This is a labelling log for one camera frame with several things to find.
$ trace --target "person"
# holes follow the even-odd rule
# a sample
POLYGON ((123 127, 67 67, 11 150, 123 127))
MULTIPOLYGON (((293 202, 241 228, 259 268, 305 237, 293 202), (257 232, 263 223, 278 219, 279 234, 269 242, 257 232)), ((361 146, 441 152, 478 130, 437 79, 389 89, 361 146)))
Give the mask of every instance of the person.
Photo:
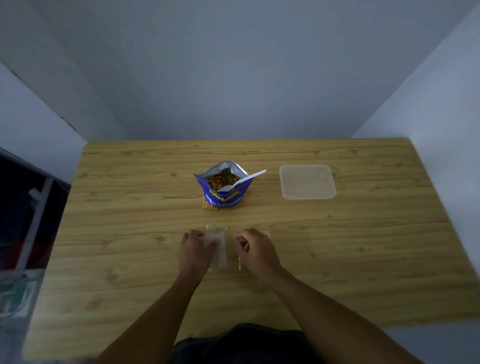
POLYGON ((241 324, 217 337, 189 338, 174 346, 216 248, 215 243, 204 247, 199 240, 203 235, 192 230, 183 236, 177 279, 97 357, 96 364, 421 363, 377 326, 296 279, 282 267, 271 240, 253 228, 234 239, 240 260, 277 294, 302 331, 241 324))

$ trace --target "dark shirt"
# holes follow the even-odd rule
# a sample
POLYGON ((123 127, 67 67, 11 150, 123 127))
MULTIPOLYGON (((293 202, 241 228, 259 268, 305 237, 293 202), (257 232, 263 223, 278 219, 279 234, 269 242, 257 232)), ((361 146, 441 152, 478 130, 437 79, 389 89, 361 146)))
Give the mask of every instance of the dark shirt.
POLYGON ((324 364, 305 334, 240 324, 211 338, 189 338, 173 348, 170 364, 315 363, 324 364))

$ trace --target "person's left hand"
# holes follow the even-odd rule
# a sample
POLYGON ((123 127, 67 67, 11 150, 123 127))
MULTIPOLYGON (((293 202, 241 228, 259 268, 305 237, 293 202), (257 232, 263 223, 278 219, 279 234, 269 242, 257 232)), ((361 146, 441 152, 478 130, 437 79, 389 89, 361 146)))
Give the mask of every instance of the person's left hand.
POLYGON ((202 280, 210 263, 218 242, 213 241, 207 247, 198 239, 204 236, 203 231, 192 230, 183 236, 180 244, 179 276, 189 277, 198 283, 202 280))

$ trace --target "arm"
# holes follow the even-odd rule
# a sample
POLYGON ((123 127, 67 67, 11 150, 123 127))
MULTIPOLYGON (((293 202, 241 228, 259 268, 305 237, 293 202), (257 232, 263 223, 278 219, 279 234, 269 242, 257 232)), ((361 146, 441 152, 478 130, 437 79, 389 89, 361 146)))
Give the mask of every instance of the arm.
POLYGON ((279 296, 327 363, 421 364, 377 326, 283 269, 265 234, 244 230, 235 246, 242 263, 279 296))
POLYGON ((206 248, 192 230, 180 244, 180 272, 172 286, 118 339, 103 351, 95 364, 167 363, 180 324, 192 298, 210 266, 215 243, 206 248))

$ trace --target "person's left arm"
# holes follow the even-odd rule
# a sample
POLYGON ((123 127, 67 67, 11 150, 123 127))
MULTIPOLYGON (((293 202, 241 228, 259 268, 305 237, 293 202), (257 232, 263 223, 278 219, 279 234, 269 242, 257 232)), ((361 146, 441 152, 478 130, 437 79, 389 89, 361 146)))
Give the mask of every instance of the person's left arm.
POLYGON ((95 364, 167 363, 193 292, 212 261, 215 243, 206 248, 201 231, 185 234, 180 272, 172 286, 95 360, 95 364))

